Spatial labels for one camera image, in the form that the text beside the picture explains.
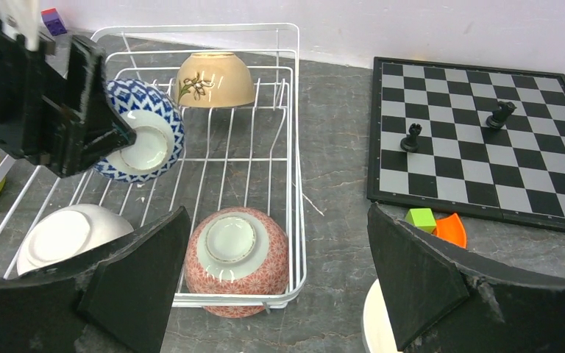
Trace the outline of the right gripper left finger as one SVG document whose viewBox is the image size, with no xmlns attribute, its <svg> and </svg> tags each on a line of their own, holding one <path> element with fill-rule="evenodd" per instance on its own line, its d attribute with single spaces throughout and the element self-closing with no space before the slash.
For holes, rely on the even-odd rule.
<svg viewBox="0 0 565 353">
<path fill-rule="evenodd" d="M 95 249 L 0 278 L 0 352 L 158 352 L 190 237 L 184 207 Z"/>
</svg>

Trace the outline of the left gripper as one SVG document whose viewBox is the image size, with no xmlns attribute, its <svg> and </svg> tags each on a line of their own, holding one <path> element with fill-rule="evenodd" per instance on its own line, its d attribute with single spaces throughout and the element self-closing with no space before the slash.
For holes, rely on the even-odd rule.
<svg viewBox="0 0 565 353">
<path fill-rule="evenodd" d="M 107 93 L 106 52 L 82 35 L 71 38 L 66 78 L 46 61 L 54 41 L 38 49 L 5 33 L 0 20 L 0 148 L 16 159 L 63 161 L 63 175 L 88 170 L 135 143 L 135 130 Z"/>
</svg>

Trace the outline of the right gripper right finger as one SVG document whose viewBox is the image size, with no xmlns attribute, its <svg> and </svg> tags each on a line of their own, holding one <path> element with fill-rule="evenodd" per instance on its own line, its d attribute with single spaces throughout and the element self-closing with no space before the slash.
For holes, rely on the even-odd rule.
<svg viewBox="0 0 565 353">
<path fill-rule="evenodd" d="M 506 265 L 372 204 L 367 232 L 402 352 L 565 352 L 565 278 Z"/>
</svg>

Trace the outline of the blue patterned bowl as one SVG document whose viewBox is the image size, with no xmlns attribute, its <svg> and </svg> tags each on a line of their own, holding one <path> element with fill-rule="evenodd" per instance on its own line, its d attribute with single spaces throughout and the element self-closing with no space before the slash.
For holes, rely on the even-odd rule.
<svg viewBox="0 0 565 353">
<path fill-rule="evenodd" d="M 167 172 L 182 154 L 183 119 L 168 95 L 139 79 L 107 82 L 110 103 L 134 130 L 135 143 L 100 160 L 93 169 L 108 179 L 143 183 Z"/>
</svg>

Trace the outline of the white ribbed bowl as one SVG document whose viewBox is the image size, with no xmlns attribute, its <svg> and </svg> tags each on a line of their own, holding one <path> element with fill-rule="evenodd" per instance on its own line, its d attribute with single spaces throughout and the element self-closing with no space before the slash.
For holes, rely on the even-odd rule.
<svg viewBox="0 0 565 353">
<path fill-rule="evenodd" d="M 361 327 L 365 352 L 399 352 L 378 279 L 373 282 L 366 294 Z"/>
</svg>

